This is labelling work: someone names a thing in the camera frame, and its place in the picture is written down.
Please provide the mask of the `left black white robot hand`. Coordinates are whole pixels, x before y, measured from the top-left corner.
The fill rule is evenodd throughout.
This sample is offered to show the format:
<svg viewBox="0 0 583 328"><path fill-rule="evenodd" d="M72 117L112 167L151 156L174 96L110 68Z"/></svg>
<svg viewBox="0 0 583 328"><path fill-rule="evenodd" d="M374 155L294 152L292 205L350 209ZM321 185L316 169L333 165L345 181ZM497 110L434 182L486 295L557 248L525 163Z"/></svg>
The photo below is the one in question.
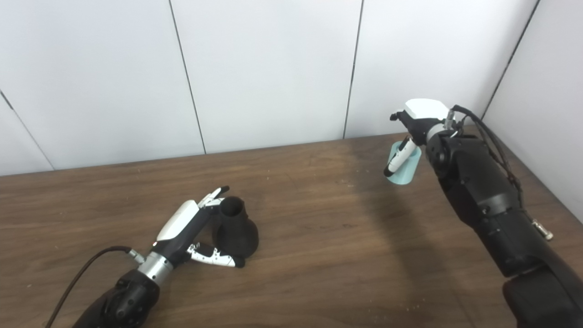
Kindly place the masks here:
<svg viewBox="0 0 583 328"><path fill-rule="evenodd" d="M200 201L185 201L158 233L151 255L171 270L188 260L243 268L245 260L241 257L231 256L216 247L195 242L195 238L210 222L223 201L220 195L227 191L229 186L225 185L215 189Z"/></svg>

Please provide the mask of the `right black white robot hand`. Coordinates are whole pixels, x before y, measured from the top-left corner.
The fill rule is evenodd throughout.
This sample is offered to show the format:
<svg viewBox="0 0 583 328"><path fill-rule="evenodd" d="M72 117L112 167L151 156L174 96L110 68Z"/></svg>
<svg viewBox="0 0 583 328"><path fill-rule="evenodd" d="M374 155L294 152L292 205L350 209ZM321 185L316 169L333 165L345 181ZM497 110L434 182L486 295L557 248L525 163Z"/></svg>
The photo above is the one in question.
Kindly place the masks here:
<svg viewBox="0 0 583 328"><path fill-rule="evenodd" d="M404 109L395 111L389 119L400 121L409 135L388 160L383 170L385 177L391 177L398 172L414 151L420 146L427 145L433 135L442 131L452 131L455 122L449 108L443 102L434 99L410 99L405 103Z"/></svg>

